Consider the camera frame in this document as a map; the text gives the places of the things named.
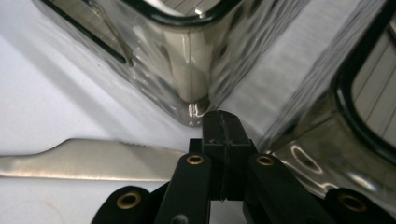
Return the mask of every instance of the metal blade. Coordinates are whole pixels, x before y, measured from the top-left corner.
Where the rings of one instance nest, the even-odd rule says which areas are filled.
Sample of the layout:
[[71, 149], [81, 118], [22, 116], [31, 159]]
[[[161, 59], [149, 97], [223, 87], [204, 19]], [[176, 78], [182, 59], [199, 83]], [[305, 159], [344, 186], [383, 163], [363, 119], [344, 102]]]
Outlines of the metal blade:
[[115, 141], [71, 139], [35, 155], [0, 158], [0, 176], [168, 181], [184, 154]]

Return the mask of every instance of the white surface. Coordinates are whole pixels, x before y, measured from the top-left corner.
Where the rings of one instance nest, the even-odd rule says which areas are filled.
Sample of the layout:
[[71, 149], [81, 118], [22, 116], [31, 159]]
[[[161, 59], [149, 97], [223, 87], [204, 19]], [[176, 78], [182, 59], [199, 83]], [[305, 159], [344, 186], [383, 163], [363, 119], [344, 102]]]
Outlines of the white surface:
[[[221, 109], [240, 117], [257, 143], [358, 3], [309, 3]], [[201, 136], [122, 79], [106, 84], [93, 78], [113, 72], [31, 1], [1, 1], [0, 24], [1, 155], [40, 152], [72, 137], [187, 151], [189, 139]], [[104, 85], [118, 85], [134, 106], [120, 104]], [[0, 223], [88, 223], [104, 199], [127, 184], [2, 178]], [[211, 223], [243, 223], [238, 206], [215, 203]]]

